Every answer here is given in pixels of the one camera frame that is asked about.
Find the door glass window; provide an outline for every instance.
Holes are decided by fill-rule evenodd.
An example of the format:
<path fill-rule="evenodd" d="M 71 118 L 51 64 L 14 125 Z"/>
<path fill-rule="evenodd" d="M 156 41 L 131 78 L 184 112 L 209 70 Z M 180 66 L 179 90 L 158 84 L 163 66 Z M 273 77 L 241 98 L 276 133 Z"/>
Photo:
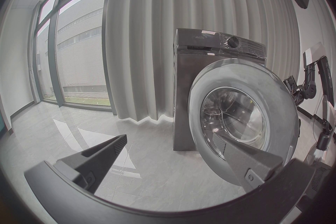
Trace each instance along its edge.
<path fill-rule="evenodd" d="M 37 32 L 36 65 L 43 98 L 47 100 L 56 101 L 55 94 L 53 91 L 53 85 L 51 83 L 49 62 L 48 62 L 49 22 L 50 20 L 48 20 Z"/>
<path fill-rule="evenodd" d="M 65 102 L 108 105 L 102 54 L 104 0 L 72 0 L 59 11 L 57 72 Z"/>
<path fill-rule="evenodd" d="M 49 14 L 53 9 L 55 0 L 48 0 L 41 9 L 39 23 Z"/>

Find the washing machine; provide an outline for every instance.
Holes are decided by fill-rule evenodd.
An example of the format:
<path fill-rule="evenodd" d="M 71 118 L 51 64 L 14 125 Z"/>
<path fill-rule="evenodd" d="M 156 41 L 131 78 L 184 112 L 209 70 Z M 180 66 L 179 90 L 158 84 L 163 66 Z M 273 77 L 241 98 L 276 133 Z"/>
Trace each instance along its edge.
<path fill-rule="evenodd" d="M 264 65 L 263 44 L 200 29 L 174 41 L 173 150 L 198 150 L 224 180 L 239 185 L 213 134 L 273 153 L 286 164 L 298 135 L 296 105 Z"/>

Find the marble floor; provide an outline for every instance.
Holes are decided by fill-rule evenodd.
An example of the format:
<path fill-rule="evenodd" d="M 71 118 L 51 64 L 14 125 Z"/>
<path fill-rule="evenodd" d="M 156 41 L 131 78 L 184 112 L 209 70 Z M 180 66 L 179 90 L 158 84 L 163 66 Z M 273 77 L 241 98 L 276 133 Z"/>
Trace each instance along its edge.
<path fill-rule="evenodd" d="M 303 160 L 315 138 L 312 122 L 304 116 L 301 119 L 294 157 Z M 128 143 L 97 189 L 98 197 L 137 209 L 185 211 L 221 204 L 245 193 L 218 177 L 197 151 L 173 151 L 170 118 L 135 122 L 120 120 L 110 112 L 42 102 L 16 116 L 12 127 L 14 133 L 6 134 L 0 143 L 0 164 L 21 198 L 45 223 L 55 221 L 37 201 L 23 172 L 43 160 L 54 164 L 120 134 L 127 134 Z M 331 144 L 325 162 L 332 165 L 335 156 L 336 146 Z M 294 211 L 283 223 L 300 213 Z"/>

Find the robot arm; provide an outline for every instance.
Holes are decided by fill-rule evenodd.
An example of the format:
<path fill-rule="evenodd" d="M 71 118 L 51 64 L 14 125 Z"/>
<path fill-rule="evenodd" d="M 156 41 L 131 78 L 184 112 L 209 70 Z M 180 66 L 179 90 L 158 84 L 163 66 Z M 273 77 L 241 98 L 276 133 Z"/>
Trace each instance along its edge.
<path fill-rule="evenodd" d="M 296 85 L 293 76 L 284 80 L 292 93 L 296 106 L 304 99 L 316 96 L 315 65 L 317 64 L 323 89 L 323 130 L 317 141 L 317 149 L 326 150 L 334 133 L 336 112 L 334 109 L 334 92 L 326 51 L 321 42 L 306 50 L 303 54 L 305 80 L 303 85 Z"/>

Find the curtain fold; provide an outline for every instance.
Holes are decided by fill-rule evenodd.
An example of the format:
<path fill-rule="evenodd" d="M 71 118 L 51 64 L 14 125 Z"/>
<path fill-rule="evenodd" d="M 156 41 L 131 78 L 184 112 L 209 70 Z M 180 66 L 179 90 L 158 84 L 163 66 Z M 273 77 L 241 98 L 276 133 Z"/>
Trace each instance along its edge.
<path fill-rule="evenodd" d="M 108 0 L 107 69 L 119 118 L 172 117 L 176 28 L 263 43 L 266 67 L 297 79 L 300 40 L 291 0 Z"/>

